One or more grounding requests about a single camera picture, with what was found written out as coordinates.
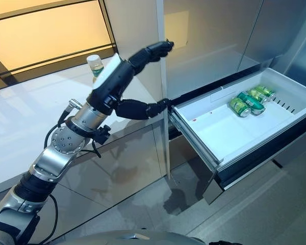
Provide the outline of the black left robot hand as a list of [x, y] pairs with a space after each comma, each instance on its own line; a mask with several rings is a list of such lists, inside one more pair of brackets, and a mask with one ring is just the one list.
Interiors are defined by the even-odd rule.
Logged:
[[146, 120], [163, 112], [170, 105], [169, 99], [148, 104], [134, 99], [123, 100], [121, 97], [134, 76], [148, 63], [166, 57], [173, 46], [172, 41], [159, 41], [142, 48], [127, 60], [120, 59], [120, 63], [102, 79], [102, 83], [93, 87], [87, 97], [89, 105], [105, 115], [115, 111], [119, 117], [134, 120]]

